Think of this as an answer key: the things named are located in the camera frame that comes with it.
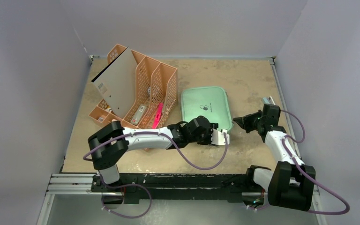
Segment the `mint green storage case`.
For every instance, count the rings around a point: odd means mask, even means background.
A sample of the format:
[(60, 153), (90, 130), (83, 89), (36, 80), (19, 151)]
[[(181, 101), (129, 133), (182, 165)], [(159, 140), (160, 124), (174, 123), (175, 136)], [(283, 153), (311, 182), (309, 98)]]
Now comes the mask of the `mint green storage case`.
[(227, 131), (233, 128), (227, 94), (218, 86), (186, 89), (181, 97), (182, 120), (189, 122), (198, 116), (204, 116), (210, 123), (217, 123), (219, 129)]

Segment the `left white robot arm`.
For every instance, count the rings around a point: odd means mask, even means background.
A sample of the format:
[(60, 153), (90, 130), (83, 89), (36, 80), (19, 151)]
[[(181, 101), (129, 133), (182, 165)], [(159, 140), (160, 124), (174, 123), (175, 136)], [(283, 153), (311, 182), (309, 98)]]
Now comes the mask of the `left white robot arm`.
[(90, 151), (83, 156), (91, 161), (103, 179), (103, 186), (110, 192), (121, 186), (117, 162), (129, 151), (141, 149), (176, 149), (180, 156), (192, 167), (196, 166), (181, 152), (190, 143), (220, 146), (228, 150), (229, 135), (226, 130), (218, 130), (217, 123), (211, 123), (203, 116), (189, 122), (180, 121), (162, 128), (133, 129), (113, 121), (88, 138)]

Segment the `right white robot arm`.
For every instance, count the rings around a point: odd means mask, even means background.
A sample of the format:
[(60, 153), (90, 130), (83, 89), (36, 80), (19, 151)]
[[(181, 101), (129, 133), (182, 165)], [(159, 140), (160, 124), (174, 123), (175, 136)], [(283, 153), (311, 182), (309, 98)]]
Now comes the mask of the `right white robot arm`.
[(279, 106), (264, 104), (258, 112), (233, 118), (233, 122), (247, 133), (256, 131), (277, 161), (274, 170), (250, 166), (244, 184), (251, 191), (259, 187), (264, 189), (272, 206), (308, 211), (314, 183), (306, 176), (315, 178), (315, 169), (305, 165), (292, 148), (285, 128), (278, 124), (281, 113)]

